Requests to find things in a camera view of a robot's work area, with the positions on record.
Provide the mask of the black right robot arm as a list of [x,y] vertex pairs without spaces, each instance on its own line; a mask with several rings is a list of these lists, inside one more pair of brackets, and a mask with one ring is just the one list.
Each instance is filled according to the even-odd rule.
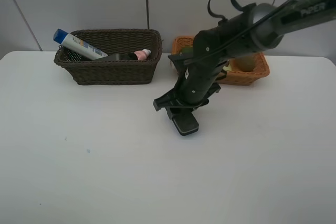
[[213,14],[215,28],[200,31],[189,53],[170,55],[178,80],[172,90],[154,100],[156,110],[192,112],[218,92],[216,81],[225,62],[276,48],[285,34],[335,19],[335,0],[287,0],[276,7],[267,3],[240,6],[232,19]]

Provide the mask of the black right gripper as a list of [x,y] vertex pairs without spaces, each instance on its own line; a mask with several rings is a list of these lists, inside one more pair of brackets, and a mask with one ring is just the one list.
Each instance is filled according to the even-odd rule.
[[196,110],[209,103],[209,98],[220,90],[217,76],[179,77],[174,88],[154,100],[156,111],[166,108],[170,120],[181,114],[181,109]]

